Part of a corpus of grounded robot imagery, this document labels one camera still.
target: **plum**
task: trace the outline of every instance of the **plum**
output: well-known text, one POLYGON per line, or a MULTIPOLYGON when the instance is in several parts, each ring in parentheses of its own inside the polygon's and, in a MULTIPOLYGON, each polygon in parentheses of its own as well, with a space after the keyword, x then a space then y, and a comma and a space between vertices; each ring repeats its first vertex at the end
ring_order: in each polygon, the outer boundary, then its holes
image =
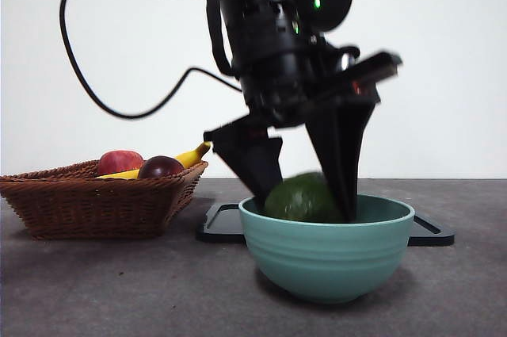
POLYGON ((139 169, 137 178, 159 178, 180 173, 183 165, 176 159, 167 156, 155 156, 148 159, 139 169))

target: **green led light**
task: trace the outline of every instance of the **green led light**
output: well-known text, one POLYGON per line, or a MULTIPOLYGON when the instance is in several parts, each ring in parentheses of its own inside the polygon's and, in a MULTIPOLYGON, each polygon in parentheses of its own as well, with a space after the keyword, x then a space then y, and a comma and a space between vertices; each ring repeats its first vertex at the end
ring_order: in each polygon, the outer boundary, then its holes
POLYGON ((295 34, 299 34, 299 24, 296 21, 292 22, 292 28, 294 29, 295 34))
POLYGON ((320 0, 314 0, 314 8, 317 10, 320 8, 320 0))

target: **avocado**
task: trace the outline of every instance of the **avocado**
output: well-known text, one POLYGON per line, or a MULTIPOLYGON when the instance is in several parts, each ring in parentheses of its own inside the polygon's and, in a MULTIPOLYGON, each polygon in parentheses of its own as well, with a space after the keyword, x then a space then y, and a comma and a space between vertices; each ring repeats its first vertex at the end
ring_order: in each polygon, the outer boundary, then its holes
POLYGON ((321 172, 286 178, 266 198, 264 215, 299 222, 344 222, 321 172))

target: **teal bowl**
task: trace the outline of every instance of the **teal bowl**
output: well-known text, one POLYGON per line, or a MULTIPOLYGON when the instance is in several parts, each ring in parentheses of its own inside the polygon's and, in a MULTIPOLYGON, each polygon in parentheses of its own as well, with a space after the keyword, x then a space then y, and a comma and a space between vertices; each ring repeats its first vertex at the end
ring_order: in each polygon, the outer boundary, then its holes
POLYGON ((344 303, 382 285, 406 250, 414 209, 360 194, 353 224, 316 224, 259 214, 253 198, 240 202, 246 245, 262 273, 293 295, 344 303))

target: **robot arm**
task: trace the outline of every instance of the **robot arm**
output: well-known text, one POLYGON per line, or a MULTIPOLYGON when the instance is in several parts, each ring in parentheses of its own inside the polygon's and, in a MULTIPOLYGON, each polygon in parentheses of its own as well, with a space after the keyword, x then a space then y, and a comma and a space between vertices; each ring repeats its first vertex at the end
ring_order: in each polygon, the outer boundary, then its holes
POLYGON ((363 132, 379 96, 376 83, 397 74, 401 59, 379 52, 356 63, 355 46, 335 48, 324 32, 352 0, 207 0, 212 51, 220 71, 242 86, 250 113, 204 133, 214 152, 260 206, 282 181, 281 138, 267 128, 305 124, 337 211, 356 218, 357 164, 363 132), (232 51, 224 52, 222 16, 232 51))

